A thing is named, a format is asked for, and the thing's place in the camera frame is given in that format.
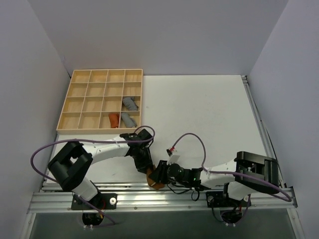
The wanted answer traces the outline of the brown underwear cream waistband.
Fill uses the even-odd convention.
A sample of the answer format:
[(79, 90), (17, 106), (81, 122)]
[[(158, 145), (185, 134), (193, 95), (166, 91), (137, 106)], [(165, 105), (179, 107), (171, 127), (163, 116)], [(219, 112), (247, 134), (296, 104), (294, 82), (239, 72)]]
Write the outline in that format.
[(157, 183), (156, 181), (154, 181), (153, 179), (150, 178), (150, 174), (156, 169), (155, 165), (153, 165), (153, 169), (147, 169), (147, 173), (146, 173), (146, 179), (147, 179), (147, 183), (148, 185), (155, 189), (155, 190), (159, 190), (165, 187), (165, 185), (163, 183)]

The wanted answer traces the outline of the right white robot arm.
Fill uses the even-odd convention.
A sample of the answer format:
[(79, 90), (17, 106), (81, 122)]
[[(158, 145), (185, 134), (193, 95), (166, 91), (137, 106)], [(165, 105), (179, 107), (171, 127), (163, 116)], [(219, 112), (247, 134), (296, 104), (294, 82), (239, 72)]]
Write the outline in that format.
[(223, 186), (221, 199), (234, 205), (254, 192), (269, 195), (279, 193), (277, 160), (245, 151), (237, 152), (235, 159), (212, 168), (184, 168), (177, 162), (175, 151), (167, 150), (169, 160), (161, 160), (148, 175), (152, 185), (177, 185), (195, 191), (205, 191)]

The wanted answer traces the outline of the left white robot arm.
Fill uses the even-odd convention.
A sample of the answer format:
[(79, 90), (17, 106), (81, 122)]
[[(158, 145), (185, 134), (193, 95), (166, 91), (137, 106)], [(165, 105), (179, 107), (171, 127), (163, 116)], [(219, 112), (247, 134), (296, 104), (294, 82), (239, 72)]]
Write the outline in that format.
[(146, 174), (153, 168), (149, 149), (154, 137), (145, 129), (139, 133), (123, 133), (104, 141), (69, 141), (49, 162), (48, 169), (63, 189), (80, 196), (89, 209), (100, 205), (97, 187), (86, 178), (94, 163), (115, 158), (131, 157), (138, 172)]

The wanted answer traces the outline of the grey folded cloth roll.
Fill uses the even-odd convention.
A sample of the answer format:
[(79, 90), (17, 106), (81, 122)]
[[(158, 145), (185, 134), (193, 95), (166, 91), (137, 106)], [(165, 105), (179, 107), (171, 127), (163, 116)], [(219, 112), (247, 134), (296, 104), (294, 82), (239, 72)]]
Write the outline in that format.
[(136, 121), (133, 118), (131, 118), (127, 112), (121, 113), (121, 120), (127, 128), (137, 127)]

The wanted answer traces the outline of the orange rolled item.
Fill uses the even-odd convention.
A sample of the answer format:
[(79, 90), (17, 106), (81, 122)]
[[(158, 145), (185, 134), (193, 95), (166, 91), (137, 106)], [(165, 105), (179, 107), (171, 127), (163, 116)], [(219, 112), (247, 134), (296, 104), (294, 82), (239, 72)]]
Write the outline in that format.
[(110, 128), (118, 128), (120, 122), (120, 115), (118, 113), (109, 113), (108, 117), (110, 121)]

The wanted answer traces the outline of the grey rolled sock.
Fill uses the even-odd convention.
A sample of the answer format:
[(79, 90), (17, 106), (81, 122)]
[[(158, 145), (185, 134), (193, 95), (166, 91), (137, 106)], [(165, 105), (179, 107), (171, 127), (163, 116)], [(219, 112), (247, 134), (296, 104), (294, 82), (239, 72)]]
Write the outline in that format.
[(138, 111), (139, 106), (135, 103), (134, 97), (125, 97), (122, 99), (123, 105), (127, 108), (128, 111)]

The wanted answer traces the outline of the wooden compartment tray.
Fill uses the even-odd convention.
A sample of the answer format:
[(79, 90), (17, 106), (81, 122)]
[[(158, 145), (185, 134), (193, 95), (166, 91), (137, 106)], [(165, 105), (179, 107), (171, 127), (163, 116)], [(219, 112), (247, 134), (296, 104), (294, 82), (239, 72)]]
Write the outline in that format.
[[(132, 132), (141, 125), (142, 69), (74, 70), (57, 125), (59, 134), (99, 134)], [(134, 97), (138, 111), (128, 111), (122, 99)], [(127, 112), (137, 127), (127, 128), (121, 113)], [(108, 114), (118, 113), (118, 128), (110, 128)]]

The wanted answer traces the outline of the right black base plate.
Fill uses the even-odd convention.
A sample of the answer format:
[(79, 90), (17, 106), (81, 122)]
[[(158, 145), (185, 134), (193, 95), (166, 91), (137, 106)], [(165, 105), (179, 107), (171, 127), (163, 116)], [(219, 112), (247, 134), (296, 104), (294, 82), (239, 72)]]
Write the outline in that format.
[(207, 191), (205, 192), (207, 206), (209, 208), (238, 208), (238, 207), (250, 207), (251, 202), (245, 200), (235, 200), (226, 196), (221, 191)]

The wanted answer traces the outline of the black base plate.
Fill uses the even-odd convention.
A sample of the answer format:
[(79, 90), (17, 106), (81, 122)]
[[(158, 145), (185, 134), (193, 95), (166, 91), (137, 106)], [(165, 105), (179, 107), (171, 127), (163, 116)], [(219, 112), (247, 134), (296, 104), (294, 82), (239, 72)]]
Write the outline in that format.
[[(117, 197), (115, 193), (98, 193), (89, 203), (100, 210), (114, 210), (117, 207)], [(92, 210), (93, 208), (81, 201), (76, 194), (73, 194), (72, 210)]]
[(235, 200), (226, 196), (221, 191), (207, 191), (205, 192), (207, 206), (209, 208), (238, 208), (238, 207), (250, 207), (251, 202), (245, 200)]

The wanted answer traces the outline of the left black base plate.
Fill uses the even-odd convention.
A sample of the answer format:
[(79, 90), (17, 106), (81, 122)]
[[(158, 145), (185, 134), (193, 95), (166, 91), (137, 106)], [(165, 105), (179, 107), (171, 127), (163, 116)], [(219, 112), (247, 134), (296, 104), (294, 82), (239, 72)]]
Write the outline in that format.
[[(115, 193), (98, 193), (89, 203), (100, 210), (114, 210), (117, 207), (117, 197)], [(76, 194), (73, 194), (72, 210), (92, 210), (93, 208), (81, 201)]]

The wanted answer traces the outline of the aluminium rail frame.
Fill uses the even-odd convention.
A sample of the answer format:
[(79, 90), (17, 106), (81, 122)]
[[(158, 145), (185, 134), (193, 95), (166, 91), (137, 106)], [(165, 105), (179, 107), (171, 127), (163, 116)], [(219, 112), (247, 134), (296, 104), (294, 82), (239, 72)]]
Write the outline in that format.
[[(184, 131), (196, 131), (209, 154), (207, 162), (225, 162), (240, 147), (275, 156), (266, 127), (253, 100), (248, 79), (240, 75), (143, 76), (141, 79), (142, 123), (156, 129), (155, 148), (168, 146)], [(232, 238), (302, 239), (304, 231), (295, 202), (265, 194), (252, 196), (252, 207), (233, 229), (209, 222), (205, 196), (193, 202), (188, 194), (169, 189), (150, 189), (140, 176), (102, 176), (98, 186), (104, 193), (118, 194), (114, 215), (145, 214), (152, 221), (169, 214), (161, 224), (171, 227), (177, 214), (196, 216), (196, 229), (210, 238), (230, 234)]]

